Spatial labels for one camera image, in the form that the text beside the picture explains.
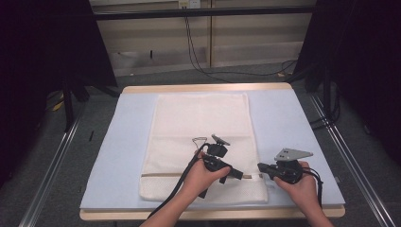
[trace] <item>electrical outlet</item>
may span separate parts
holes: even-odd
[[[179,0],[178,9],[189,9],[189,0]]]
[[[189,0],[189,8],[190,9],[200,9],[201,8],[201,0]]]

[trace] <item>black horizontal pole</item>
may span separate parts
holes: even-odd
[[[316,6],[297,7],[267,7],[267,8],[231,8],[231,9],[166,9],[150,11],[126,11],[126,12],[97,12],[94,17],[98,21],[148,19],[148,18],[172,18],[172,17],[202,17],[202,16],[234,16],[256,14],[289,14],[310,13],[328,10]]]

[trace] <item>folded towel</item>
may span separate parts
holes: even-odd
[[[229,142],[222,160],[247,176],[214,182],[195,202],[235,204],[267,201],[246,94],[160,95],[148,139],[140,180],[144,200],[164,201],[173,190],[197,146],[192,139],[215,134]]]

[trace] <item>person's arm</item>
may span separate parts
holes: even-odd
[[[227,176],[229,167],[210,172],[204,166],[203,160],[198,160],[189,170],[183,181],[183,187],[162,209],[147,219],[141,226],[174,226],[181,213],[194,201],[197,196],[215,180]]]
[[[302,167],[309,167],[307,162],[299,163]],[[312,227],[334,226],[319,205],[318,196],[316,194],[316,182],[311,175],[304,174],[302,179],[295,184],[283,182],[277,177],[274,177],[274,181],[287,191],[294,203],[304,213]]]

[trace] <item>white towel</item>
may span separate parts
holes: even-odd
[[[267,201],[267,187],[259,177],[259,158],[246,94],[160,95],[153,116],[146,160],[140,181],[144,200],[164,201],[197,149],[196,137],[215,134],[229,142],[222,160],[251,179],[214,182],[205,199],[195,202],[235,204]]]

